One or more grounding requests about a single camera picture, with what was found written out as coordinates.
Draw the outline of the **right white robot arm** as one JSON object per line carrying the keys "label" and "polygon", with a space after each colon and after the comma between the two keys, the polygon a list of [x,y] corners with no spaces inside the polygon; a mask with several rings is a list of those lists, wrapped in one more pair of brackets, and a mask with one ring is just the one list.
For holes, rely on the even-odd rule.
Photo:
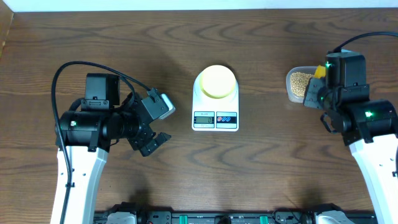
{"label": "right white robot arm", "polygon": [[303,100],[323,110],[329,133],[340,134],[364,177],[378,223],[397,223],[397,112],[387,100],[371,100],[366,60],[357,52],[326,55],[326,72],[311,78]]}

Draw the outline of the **yellow measuring scoop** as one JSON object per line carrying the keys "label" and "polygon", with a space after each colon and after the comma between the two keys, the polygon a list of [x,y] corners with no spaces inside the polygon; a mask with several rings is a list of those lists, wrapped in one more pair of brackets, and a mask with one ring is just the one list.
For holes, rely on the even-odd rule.
{"label": "yellow measuring scoop", "polygon": [[326,75],[326,67],[319,65],[315,70],[314,77],[322,78],[325,77],[325,75]]}

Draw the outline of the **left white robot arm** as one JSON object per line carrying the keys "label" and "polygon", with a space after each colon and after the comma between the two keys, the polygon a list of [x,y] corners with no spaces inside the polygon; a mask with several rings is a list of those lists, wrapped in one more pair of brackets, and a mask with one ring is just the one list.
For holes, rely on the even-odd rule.
{"label": "left white robot arm", "polygon": [[151,155],[171,136],[156,133],[150,123],[165,119],[175,107],[155,88],[141,98],[135,91],[120,100],[122,77],[86,76],[85,97],[77,99],[55,128],[58,180],[51,223],[92,223],[101,174],[110,147],[127,139],[142,156]]}

